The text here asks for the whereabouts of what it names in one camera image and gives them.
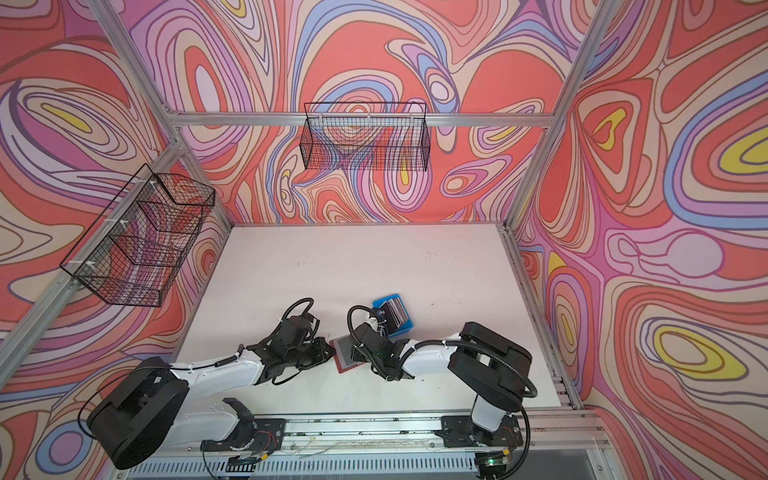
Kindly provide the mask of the red leather card holder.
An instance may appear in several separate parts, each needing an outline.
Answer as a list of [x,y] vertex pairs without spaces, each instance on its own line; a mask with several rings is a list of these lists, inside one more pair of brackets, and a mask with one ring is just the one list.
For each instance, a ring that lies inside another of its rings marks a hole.
[[340,374],[370,364],[355,347],[349,334],[332,339],[329,344],[335,350],[334,362]]

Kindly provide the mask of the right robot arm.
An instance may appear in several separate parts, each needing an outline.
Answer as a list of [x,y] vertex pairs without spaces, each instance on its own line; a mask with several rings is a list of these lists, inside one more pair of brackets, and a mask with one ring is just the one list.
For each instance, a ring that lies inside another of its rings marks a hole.
[[441,418],[435,435],[448,448],[504,447],[529,442],[524,400],[538,396],[529,379],[532,355],[487,327],[468,322],[458,335],[441,340],[393,341],[370,325],[351,327],[353,352],[388,382],[450,373],[474,393],[467,416]]

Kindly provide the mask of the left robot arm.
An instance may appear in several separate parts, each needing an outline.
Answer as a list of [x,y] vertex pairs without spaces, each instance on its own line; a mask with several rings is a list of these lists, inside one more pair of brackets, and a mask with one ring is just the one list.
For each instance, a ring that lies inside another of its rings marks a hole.
[[257,464],[280,450],[284,424],[260,420],[231,396],[238,388],[285,384],[283,373],[301,374],[333,359],[334,348],[319,335],[301,298],[276,327],[252,345],[226,357],[167,363],[150,357],[108,382],[108,395],[93,394],[76,423],[120,470],[135,467],[164,448],[199,445],[202,454],[232,452],[241,464]]

